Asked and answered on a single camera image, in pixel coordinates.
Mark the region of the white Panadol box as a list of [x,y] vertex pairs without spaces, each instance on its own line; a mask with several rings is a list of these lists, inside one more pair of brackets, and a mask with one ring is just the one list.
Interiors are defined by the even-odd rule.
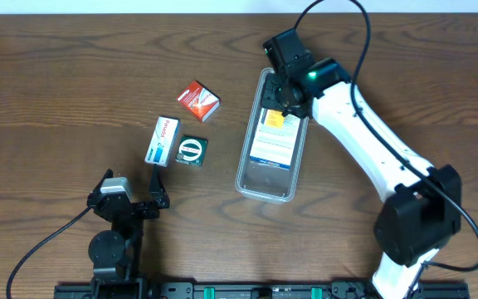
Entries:
[[157,120],[152,139],[149,143],[144,161],[162,167],[168,165],[169,157],[178,135],[180,121],[160,116]]

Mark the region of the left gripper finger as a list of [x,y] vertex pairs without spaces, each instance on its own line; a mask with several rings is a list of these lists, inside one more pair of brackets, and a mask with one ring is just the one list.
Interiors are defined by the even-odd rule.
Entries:
[[155,203],[168,203],[168,194],[159,175],[160,170],[161,167],[159,165],[155,164],[153,166],[149,183],[149,195]]
[[113,177],[113,170],[112,169],[107,169],[105,174],[102,176],[100,182],[93,188],[92,193],[93,194],[99,194],[100,193],[100,188],[102,184],[105,182],[106,179],[111,179]]

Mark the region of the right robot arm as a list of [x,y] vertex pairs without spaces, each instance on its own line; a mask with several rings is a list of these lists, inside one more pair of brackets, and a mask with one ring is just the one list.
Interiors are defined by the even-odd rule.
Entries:
[[264,107],[311,117],[350,153],[383,208],[373,227],[383,257],[372,278],[381,298],[417,291],[422,270],[461,228],[461,178],[409,149],[371,110],[344,68],[309,54],[270,56]]

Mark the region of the blue fever patch box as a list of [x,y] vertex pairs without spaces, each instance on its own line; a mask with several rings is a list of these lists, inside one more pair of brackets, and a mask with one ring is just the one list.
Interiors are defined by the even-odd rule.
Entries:
[[289,169],[300,128],[300,118],[287,115],[282,129],[270,128],[262,123],[266,110],[269,109],[261,109],[249,157],[256,162]]

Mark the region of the red Panadol Actifast box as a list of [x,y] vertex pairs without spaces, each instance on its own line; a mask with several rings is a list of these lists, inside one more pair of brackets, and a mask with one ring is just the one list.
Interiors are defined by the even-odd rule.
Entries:
[[199,81],[192,81],[177,102],[200,122],[205,122],[221,104],[220,98]]

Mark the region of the yellow medicine box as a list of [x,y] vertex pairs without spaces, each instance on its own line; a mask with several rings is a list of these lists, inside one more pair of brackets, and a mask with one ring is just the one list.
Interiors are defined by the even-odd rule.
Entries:
[[266,110],[262,123],[270,128],[282,129],[285,123],[285,117],[278,110]]

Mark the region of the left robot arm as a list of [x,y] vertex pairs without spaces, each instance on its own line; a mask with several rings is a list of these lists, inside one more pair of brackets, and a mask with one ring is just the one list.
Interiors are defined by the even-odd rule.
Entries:
[[144,221],[158,218],[159,211],[170,206],[160,170],[159,166],[153,167],[146,202],[132,202],[130,182],[125,177],[115,177],[111,169],[89,194],[87,207],[111,223],[111,229],[96,234],[88,248],[98,282],[129,281],[139,274]]

